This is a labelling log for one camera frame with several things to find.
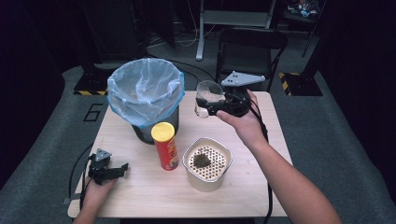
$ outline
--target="square mesh basket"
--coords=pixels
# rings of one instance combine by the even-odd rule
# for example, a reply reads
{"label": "square mesh basket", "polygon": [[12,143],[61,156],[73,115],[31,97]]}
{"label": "square mesh basket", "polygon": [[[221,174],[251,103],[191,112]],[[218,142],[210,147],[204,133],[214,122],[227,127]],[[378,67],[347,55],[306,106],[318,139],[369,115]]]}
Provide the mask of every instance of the square mesh basket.
{"label": "square mesh basket", "polygon": [[[203,168],[196,167],[194,156],[199,154],[205,154],[210,159],[210,165]],[[231,151],[211,138],[197,140],[183,156],[183,165],[190,183],[202,192],[214,191],[221,186],[232,161]]]}

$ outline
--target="clear glass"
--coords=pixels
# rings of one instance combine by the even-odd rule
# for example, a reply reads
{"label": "clear glass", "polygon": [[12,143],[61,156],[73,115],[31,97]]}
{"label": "clear glass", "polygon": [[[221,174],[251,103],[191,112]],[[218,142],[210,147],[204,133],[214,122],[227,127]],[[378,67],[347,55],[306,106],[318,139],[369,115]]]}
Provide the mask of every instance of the clear glass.
{"label": "clear glass", "polygon": [[[206,100],[208,103],[217,103],[224,99],[222,87],[213,81],[202,81],[198,83],[196,98]],[[206,108],[198,106],[195,102],[195,114],[201,119],[209,117]]]}

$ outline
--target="black cable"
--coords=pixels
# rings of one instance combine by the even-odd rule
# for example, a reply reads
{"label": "black cable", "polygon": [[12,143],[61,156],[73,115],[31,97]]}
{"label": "black cable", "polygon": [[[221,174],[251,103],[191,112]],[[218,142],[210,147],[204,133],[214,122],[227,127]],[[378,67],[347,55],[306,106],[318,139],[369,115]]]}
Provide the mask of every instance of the black cable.
{"label": "black cable", "polygon": [[93,159],[93,154],[88,157],[88,159],[85,161],[84,163],[84,170],[82,171],[82,186],[81,186],[81,194],[79,195],[79,209],[81,210],[82,205],[84,204],[84,198],[85,198],[85,190],[87,189],[87,187],[85,187],[85,174],[87,172],[87,165],[88,165],[88,161]]}
{"label": "black cable", "polygon": [[188,72],[188,71],[185,71],[185,70],[183,70],[183,69],[179,68],[178,66],[176,66],[176,68],[177,68],[178,70],[180,70],[181,72],[183,72],[183,73],[186,73],[186,74],[189,74],[190,76],[192,76],[192,77],[194,77],[194,78],[195,78],[195,82],[196,82],[196,84],[195,84],[195,88],[194,88],[194,90],[196,90],[196,88],[197,88],[197,86],[198,86],[198,83],[200,83],[200,82],[201,82],[201,79],[200,79],[200,78],[198,78],[198,76],[194,75],[193,73],[191,73],[191,72]]}
{"label": "black cable", "polygon": [[77,163],[79,162],[79,160],[81,160],[81,157],[88,151],[88,149],[90,149],[93,146],[93,143],[91,143],[89,146],[87,146],[84,151],[78,156],[78,159],[76,160],[73,168],[72,168],[72,172],[70,173],[69,176],[69,199],[72,197],[72,178],[73,178],[73,174],[74,171],[76,169]]}
{"label": "black cable", "polygon": [[[236,99],[238,99],[240,102],[244,102],[244,101],[243,101],[239,96],[237,96],[237,95],[234,95],[234,94],[229,94],[229,95],[232,96],[232,97],[234,97],[234,98],[236,98]],[[268,141],[268,131],[267,131],[267,128],[265,127],[264,122],[262,122],[262,113],[260,112],[260,109],[259,109],[258,105],[257,105],[254,101],[252,101],[251,99],[249,99],[249,100],[250,100],[251,103],[253,103],[253,104],[256,106],[258,112],[256,112],[256,111],[253,109],[253,107],[251,106],[251,104],[248,104],[248,107],[249,107],[250,111],[253,113],[253,115],[254,115],[254,116],[257,118],[257,120],[259,121],[260,126],[262,127],[262,134],[264,135],[265,140],[267,140],[267,142],[269,142],[269,141]],[[268,189],[268,212],[267,212],[267,215],[265,216],[265,219],[264,219],[263,224],[268,223],[268,220],[270,219],[271,214],[272,214],[272,211],[273,211],[273,203],[274,203],[274,202],[273,202],[273,191],[272,191],[272,188],[271,188],[271,186],[270,186],[269,183],[267,184],[267,189]]]}
{"label": "black cable", "polygon": [[148,41],[148,48],[151,48],[156,45],[165,44],[165,42],[157,35],[151,34],[152,37]]}
{"label": "black cable", "polygon": [[170,61],[170,62],[172,62],[172,63],[181,63],[181,64],[184,64],[184,65],[187,65],[187,66],[196,68],[196,69],[198,69],[198,70],[201,70],[201,71],[203,71],[204,73],[206,73],[210,78],[212,78],[213,81],[216,82],[216,80],[215,80],[206,70],[204,70],[204,69],[202,69],[202,68],[200,68],[200,67],[197,67],[197,66],[192,65],[192,64],[189,64],[189,63],[182,63],[182,62],[174,61],[174,60],[168,60],[168,61]]}

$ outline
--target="trash bag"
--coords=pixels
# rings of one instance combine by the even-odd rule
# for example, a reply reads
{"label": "trash bag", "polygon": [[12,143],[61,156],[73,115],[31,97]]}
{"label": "trash bag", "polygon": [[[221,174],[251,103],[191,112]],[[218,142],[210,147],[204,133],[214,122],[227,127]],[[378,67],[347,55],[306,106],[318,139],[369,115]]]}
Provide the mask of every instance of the trash bag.
{"label": "trash bag", "polygon": [[183,96],[184,74],[164,59],[126,63],[107,80],[111,109],[138,128],[169,117]]}

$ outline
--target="forearm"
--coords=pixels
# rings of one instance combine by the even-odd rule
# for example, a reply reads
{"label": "forearm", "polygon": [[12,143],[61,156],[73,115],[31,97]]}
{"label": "forearm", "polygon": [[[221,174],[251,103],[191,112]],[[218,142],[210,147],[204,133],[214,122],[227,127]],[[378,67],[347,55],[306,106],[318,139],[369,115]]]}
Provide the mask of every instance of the forearm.
{"label": "forearm", "polygon": [[89,206],[83,207],[79,212],[78,216],[73,221],[73,224],[94,223],[98,212],[99,212],[99,208],[89,207]]}
{"label": "forearm", "polygon": [[340,223],[323,193],[265,140],[249,148],[293,223]]}

